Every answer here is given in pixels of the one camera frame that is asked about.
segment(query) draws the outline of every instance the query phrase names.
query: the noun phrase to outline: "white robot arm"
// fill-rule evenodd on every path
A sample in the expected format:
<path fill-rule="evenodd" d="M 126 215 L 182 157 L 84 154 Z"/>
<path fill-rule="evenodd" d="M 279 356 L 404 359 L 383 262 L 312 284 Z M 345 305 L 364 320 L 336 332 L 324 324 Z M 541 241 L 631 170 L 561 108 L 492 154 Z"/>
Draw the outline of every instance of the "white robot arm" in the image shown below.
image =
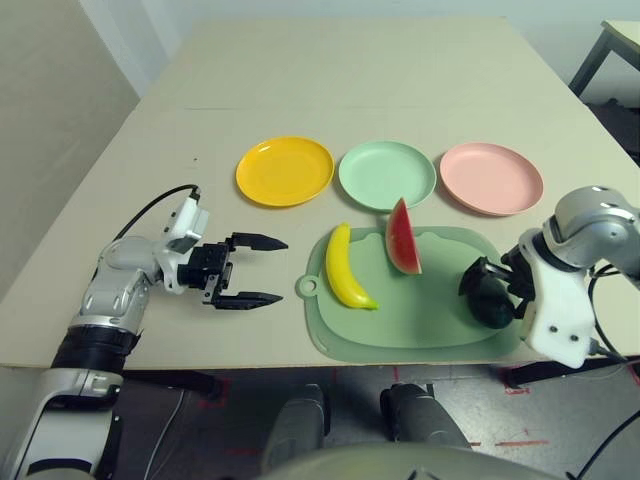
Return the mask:
<path fill-rule="evenodd" d="M 572 368 L 592 353 L 595 314 L 585 287 L 589 269 L 609 261 L 640 289 L 640 209 L 617 191 L 584 187 L 564 196 L 542 229 L 526 231 L 503 255 L 511 270 L 481 258 L 463 276 L 476 319 L 503 327 L 524 318 L 523 338 L 537 352 Z M 496 279 L 523 299 L 513 308 Z M 497 324 L 492 320 L 499 318 Z"/>
<path fill-rule="evenodd" d="M 191 193 L 171 213 L 162 239 L 124 236 L 159 200 L 187 189 Z M 100 253 L 80 310 L 51 368 L 42 373 L 29 414 L 4 460 L 2 480 L 76 478 L 82 473 L 111 478 L 122 423 L 112 407 L 125 359 L 140 338 L 154 284 L 161 283 L 174 294 L 186 288 L 203 290 L 202 303 L 218 309 L 246 310 L 282 299 L 262 292 L 221 294 L 233 267 L 229 254 L 237 246 L 277 250 L 287 245 L 264 235 L 234 233 L 224 242 L 196 247 L 209 217 L 198 206 L 199 199 L 195 185 L 170 190 L 136 215 Z"/>

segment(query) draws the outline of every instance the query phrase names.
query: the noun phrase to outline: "table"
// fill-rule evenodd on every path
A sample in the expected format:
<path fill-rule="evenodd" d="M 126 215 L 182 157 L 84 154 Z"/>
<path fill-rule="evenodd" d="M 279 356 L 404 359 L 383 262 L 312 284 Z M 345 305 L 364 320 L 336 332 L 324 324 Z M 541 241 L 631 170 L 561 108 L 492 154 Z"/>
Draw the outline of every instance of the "table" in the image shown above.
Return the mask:
<path fill-rule="evenodd" d="M 601 25 L 600 37 L 569 83 L 569 88 L 577 96 L 582 94 L 611 51 L 640 70 L 640 22 L 605 20 Z"/>
<path fill-rule="evenodd" d="M 211 212 L 207 241 L 250 231 L 289 244 L 234 254 L 230 293 L 283 295 L 248 312 L 215 311 L 196 291 L 156 289 L 132 369 L 340 365 L 311 343 L 294 282 L 316 241 L 342 221 L 376 225 L 335 185 L 289 209 L 237 191 L 244 152 L 276 135 L 323 143 L 336 161 L 367 140 L 409 143 L 436 163 L 468 141 L 504 144 L 537 165 L 542 200 L 490 218 L 441 186 L 412 209 L 418 225 L 472 228 L 507 251 L 558 199 L 604 184 L 640 202 L 640 172 L 587 108 L 503 18 L 270 19 L 214 22 L 179 52 L 78 187 L 0 305 L 0 364 L 46 366 L 78 309 L 97 255 L 158 193 L 199 183 Z M 135 233 L 158 238 L 181 197 L 154 208 Z M 640 351 L 640 296 L 620 278 L 596 292 L 602 323 L 625 353 Z M 540 359 L 524 344 L 505 362 Z"/>

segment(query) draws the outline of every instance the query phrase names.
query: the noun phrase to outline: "green cutting board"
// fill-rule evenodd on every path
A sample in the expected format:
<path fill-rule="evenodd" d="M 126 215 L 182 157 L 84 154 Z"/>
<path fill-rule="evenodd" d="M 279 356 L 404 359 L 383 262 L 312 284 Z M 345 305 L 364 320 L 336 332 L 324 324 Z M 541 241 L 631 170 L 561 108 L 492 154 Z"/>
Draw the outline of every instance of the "green cutting board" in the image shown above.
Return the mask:
<path fill-rule="evenodd" d="M 404 275 L 388 260 L 384 232 L 351 230 L 351 269 L 379 304 L 378 310 L 345 307 L 326 278 L 329 235 L 313 248 L 296 290 L 314 345 L 336 360 L 357 363 L 492 360 L 519 343 L 518 324 L 493 330 L 478 323 L 458 296 L 464 271 L 478 257 L 498 261 L 495 248 L 472 230 L 414 228 L 422 275 Z"/>

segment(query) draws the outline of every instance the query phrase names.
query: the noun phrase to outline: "toy watermelon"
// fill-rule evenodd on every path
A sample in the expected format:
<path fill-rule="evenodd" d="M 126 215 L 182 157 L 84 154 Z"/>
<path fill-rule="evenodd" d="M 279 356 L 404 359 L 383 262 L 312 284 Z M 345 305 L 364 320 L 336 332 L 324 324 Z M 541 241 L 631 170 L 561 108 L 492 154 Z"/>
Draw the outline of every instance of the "toy watermelon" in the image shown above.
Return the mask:
<path fill-rule="evenodd" d="M 389 215 L 385 243 L 389 259 L 398 270 L 409 275 L 422 273 L 420 253 L 413 238 L 409 211 L 404 198 L 398 201 Z"/>

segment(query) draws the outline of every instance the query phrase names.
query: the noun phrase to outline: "yellow banana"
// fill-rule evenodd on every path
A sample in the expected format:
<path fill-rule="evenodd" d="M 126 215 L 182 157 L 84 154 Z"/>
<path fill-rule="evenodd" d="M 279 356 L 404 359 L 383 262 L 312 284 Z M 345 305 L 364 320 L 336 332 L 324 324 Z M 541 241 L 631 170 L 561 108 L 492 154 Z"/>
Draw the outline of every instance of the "yellow banana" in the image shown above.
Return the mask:
<path fill-rule="evenodd" d="M 351 273 L 349 265 L 349 238 L 351 228 L 348 223 L 338 225 L 331 233 L 325 266 L 329 285 L 338 300 L 351 308 L 378 309 L 378 302 L 373 300 Z"/>

